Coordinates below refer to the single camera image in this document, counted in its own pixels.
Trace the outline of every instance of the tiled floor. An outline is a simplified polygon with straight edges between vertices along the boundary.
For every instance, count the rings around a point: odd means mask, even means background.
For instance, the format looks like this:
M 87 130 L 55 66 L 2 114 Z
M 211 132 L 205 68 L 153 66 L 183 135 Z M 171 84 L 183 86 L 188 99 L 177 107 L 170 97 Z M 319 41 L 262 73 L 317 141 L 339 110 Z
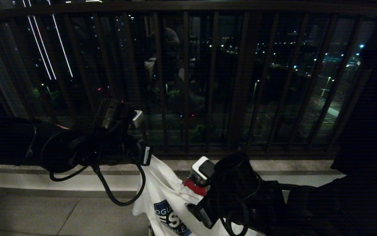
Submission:
M 0 236 L 147 236 L 148 218 L 108 198 L 0 198 Z

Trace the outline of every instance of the concrete ledge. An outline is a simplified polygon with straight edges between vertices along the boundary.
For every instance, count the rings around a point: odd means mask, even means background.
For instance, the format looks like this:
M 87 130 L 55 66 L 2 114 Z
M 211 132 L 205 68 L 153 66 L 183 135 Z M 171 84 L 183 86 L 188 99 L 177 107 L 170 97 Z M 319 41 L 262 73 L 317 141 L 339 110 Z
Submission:
M 163 160 L 179 176 L 188 175 L 196 160 Z M 333 160 L 250 160 L 253 169 L 260 175 L 338 175 L 336 170 L 330 169 Z M 69 175 L 79 170 L 81 166 L 62 173 Z M 101 166 L 103 175 L 139 175 L 135 165 Z M 0 173 L 17 174 L 48 174 L 39 166 L 8 166 L 0 165 Z M 95 175 L 89 167 L 80 175 Z

